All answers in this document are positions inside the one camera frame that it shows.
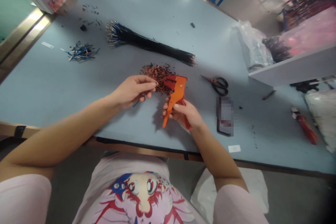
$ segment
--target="anime graphic print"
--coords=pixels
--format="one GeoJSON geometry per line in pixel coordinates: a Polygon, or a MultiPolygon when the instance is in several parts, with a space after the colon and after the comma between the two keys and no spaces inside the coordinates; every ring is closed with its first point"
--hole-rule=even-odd
{"type": "Polygon", "coordinates": [[[101,196],[92,223],[195,223],[191,206],[156,173],[124,174],[101,196]]]}

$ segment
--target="pink plastic bag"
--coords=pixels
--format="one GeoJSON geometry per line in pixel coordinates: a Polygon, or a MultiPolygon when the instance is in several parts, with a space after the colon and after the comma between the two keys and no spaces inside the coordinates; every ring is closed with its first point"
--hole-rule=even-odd
{"type": "Polygon", "coordinates": [[[336,8],[330,7],[283,33],[279,41],[291,47],[291,56],[336,43],[336,8]]]}

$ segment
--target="red tool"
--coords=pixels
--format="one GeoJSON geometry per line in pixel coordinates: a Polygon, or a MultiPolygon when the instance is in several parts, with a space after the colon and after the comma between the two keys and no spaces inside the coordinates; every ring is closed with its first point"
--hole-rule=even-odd
{"type": "Polygon", "coordinates": [[[318,136],[316,135],[316,133],[313,131],[313,129],[310,127],[309,123],[307,122],[307,117],[305,117],[304,115],[302,115],[297,108],[293,107],[292,108],[292,112],[293,112],[293,117],[299,122],[299,124],[301,125],[304,134],[306,135],[306,137],[309,139],[309,141],[316,145],[316,141],[319,139],[318,136]]]}
{"type": "MultiPolygon", "coordinates": [[[[164,116],[162,128],[166,126],[169,115],[172,112],[173,106],[175,105],[175,103],[185,106],[183,100],[184,100],[184,89],[185,89],[187,80],[188,79],[183,76],[171,75],[171,76],[168,76],[166,80],[164,81],[163,84],[169,87],[173,91],[173,93],[170,94],[170,99],[168,101],[167,114],[164,116]]],[[[184,116],[184,124],[185,124],[186,129],[190,130],[190,124],[186,116],[184,116]]]]}

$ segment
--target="black cable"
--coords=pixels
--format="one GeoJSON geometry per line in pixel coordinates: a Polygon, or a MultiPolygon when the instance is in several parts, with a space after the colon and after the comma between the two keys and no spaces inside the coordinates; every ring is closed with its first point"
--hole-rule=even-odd
{"type": "Polygon", "coordinates": [[[128,44],[175,58],[188,66],[193,67],[195,65],[194,59],[196,55],[143,37],[115,20],[110,21],[106,25],[106,30],[107,40],[111,47],[119,47],[128,44]]]}

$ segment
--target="metal frame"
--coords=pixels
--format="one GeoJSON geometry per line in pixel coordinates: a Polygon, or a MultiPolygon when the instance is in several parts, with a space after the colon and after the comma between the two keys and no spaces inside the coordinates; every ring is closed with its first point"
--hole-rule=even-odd
{"type": "Polygon", "coordinates": [[[34,10],[0,46],[6,50],[7,54],[1,56],[0,63],[0,84],[20,62],[28,50],[40,38],[43,32],[56,18],[56,14],[43,14],[34,10]]]}

